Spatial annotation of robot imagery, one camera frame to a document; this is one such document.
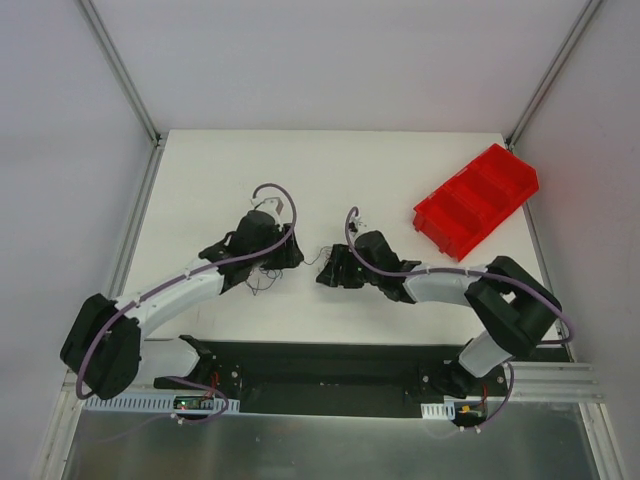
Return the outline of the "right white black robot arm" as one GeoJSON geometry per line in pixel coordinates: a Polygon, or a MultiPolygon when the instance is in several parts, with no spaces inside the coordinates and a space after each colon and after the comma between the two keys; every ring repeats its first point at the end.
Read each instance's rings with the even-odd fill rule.
{"type": "Polygon", "coordinates": [[[370,284],[394,302],[473,310],[484,330],[430,375],[434,390],[460,399],[481,388],[495,367],[529,356],[561,314],[559,301],[508,256],[471,269],[435,267],[400,259],[379,231],[333,245],[316,282],[345,289],[370,284]]]}

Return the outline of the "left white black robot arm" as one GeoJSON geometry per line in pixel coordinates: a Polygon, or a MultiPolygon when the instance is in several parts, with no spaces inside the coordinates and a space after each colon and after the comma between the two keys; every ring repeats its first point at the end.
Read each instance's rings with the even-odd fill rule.
{"type": "Polygon", "coordinates": [[[77,397],[111,399],[143,380],[163,385],[179,379],[191,389],[204,387],[212,355],[200,341],[188,334],[152,341],[150,335],[185,310],[244,283],[255,269],[299,266],[303,255],[295,226],[273,213],[251,210],[174,277],[143,293],[87,298],[60,352],[77,376],[77,397]]]}

